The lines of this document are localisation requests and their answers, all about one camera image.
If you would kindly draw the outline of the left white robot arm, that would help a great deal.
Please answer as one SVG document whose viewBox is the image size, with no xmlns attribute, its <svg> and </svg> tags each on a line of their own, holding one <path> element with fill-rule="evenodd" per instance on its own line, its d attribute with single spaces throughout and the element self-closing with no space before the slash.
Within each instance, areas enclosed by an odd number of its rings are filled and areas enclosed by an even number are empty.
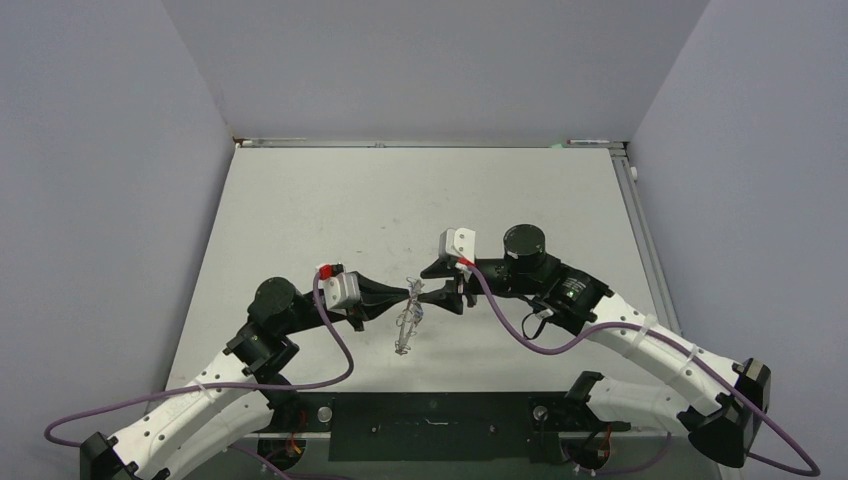
<svg viewBox="0 0 848 480">
<path fill-rule="evenodd" d="M 326 327 L 342 346 L 335 323 L 361 331 L 397 304 L 416 305 L 420 295 L 419 280 L 391 287 L 340 264 L 320 266 L 307 293 L 282 277 L 262 282 L 246 322 L 189 383 L 157 394 L 158 406 L 134 423 L 81 444 L 80 478 L 180 479 L 249 433 L 289 428 L 300 392 L 337 384 L 353 372 L 348 366 L 331 380 L 292 384 L 282 374 L 300 350 L 291 335 Z"/>
</svg>

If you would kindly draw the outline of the perforated metal keyring disc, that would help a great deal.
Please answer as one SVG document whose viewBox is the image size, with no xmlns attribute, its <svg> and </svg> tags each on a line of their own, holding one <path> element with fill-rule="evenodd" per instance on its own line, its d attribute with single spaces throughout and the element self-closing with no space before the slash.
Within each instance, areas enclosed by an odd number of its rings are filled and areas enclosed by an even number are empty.
<svg viewBox="0 0 848 480">
<path fill-rule="evenodd" d="M 395 353 L 403 356 L 409 353 L 411 338 L 416 334 L 416 328 L 423 319 L 423 307 L 420 295 L 423 293 L 423 282 L 419 278 L 408 277 L 407 303 L 396 319 L 399 328 L 398 338 L 395 341 Z"/>
</svg>

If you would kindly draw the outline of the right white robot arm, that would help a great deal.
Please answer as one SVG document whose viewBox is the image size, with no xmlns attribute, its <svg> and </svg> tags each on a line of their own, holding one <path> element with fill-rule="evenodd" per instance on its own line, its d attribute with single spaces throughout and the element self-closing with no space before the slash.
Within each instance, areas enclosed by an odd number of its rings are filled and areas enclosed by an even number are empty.
<svg viewBox="0 0 848 480">
<path fill-rule="evenodd" d="M 772 372 L 765 363 L 735 361 L 683 339 L 607 284 L 549 254 L 535 225 L 511 227 L 501 258 L 476 257 L 475 240 L 470 229 L 443 232 L 438 257 L 422 277 L 453 280 L 451 296 L 458 300 L 525 299 L 542 320 L 616 352 L 662 383 L 648 387 L 595 375 L 589 389 L 564 403 L 573 425 L 625 422 L 683 434 L 699 453 L 731 468 L 751 458 L 770 400 Z"/>
</svg>

